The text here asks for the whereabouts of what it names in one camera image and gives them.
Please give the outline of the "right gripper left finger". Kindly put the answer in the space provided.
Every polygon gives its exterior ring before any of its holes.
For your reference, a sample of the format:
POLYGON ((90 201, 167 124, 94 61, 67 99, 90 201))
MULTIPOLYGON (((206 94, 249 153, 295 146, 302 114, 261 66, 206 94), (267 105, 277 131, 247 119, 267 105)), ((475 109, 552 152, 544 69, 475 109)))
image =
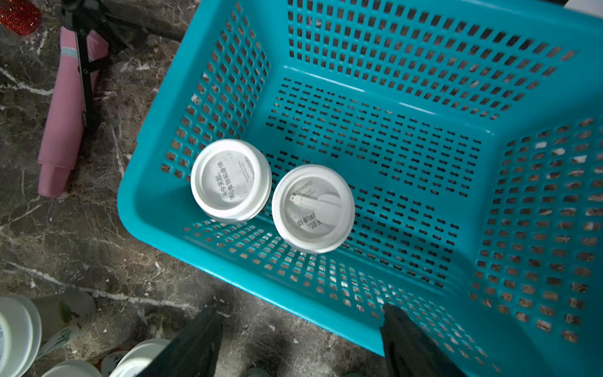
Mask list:
POLYGON ((206 308, 138 376, 214 376, 222 339, 221 315, 206 308))

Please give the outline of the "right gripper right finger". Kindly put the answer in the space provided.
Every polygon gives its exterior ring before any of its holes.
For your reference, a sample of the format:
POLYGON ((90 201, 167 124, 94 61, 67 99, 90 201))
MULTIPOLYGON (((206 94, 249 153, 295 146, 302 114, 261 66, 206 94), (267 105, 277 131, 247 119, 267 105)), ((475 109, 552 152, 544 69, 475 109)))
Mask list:
POLYGON ((386 304, 383 309, 389 376, 466 376, 401 308, 386 304))

